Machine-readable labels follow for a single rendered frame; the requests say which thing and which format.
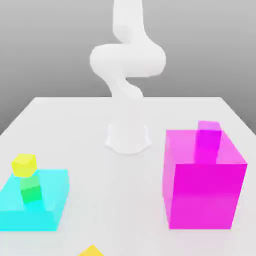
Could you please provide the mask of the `small magenta cube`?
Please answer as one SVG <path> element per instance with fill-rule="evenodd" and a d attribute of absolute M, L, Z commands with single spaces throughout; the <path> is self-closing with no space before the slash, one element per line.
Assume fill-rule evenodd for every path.
<path fill-rule="evenodd" d="M 220 149 L 222 129 L 217 121 L 199 120 L 195 134 L 194 161 L 215 164 Z"/>

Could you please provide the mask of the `small yellow cube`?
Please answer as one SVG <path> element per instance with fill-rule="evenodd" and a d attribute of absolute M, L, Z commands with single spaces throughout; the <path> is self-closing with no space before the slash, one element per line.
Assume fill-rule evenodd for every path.
<path fill-rule="evenodd" d="M 14 176 L 29 178 L 37 170 L 37 160 L 35 154 L 20 153 L 11 162 Z"/>

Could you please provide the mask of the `small green cube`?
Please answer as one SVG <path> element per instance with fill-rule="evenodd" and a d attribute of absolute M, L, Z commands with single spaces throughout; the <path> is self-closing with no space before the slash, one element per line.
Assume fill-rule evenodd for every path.
<path fill-rule="evenodd" d="M 20 191 L 25 204 L 42 200 L 42 189 L 37 175 L 21 178 Z"/>

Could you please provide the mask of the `small orange cube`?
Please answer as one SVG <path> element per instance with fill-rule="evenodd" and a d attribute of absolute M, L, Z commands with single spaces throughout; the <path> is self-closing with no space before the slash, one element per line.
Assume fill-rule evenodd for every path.
<path fill-rule="evenodd" d="M 104 256 L 104 255 L 95 245 L 90 245 L 87 249 L 82 251 L 78 256 Z"/>

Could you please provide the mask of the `large magenta box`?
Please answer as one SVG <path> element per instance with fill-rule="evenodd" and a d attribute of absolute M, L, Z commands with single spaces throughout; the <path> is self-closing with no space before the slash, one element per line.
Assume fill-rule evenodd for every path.
<path fill-rule="evenodd" d="M 218 147 L 197 146 L 196 130 L 165 133 L 162 196 L 170 229 L 230 229 L 247 162 L 221 131 Z"/>

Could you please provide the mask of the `large cyan box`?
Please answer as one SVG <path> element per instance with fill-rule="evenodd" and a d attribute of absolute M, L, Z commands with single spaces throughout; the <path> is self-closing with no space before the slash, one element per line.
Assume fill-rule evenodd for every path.
<path fill-rule="evenodd" d="M 38 169 L 42 199 L 24 203 L 20 178 L 10 175 L 0 190 L 0 231 L 56 231 L 69 194 L 66 169 Z"/>

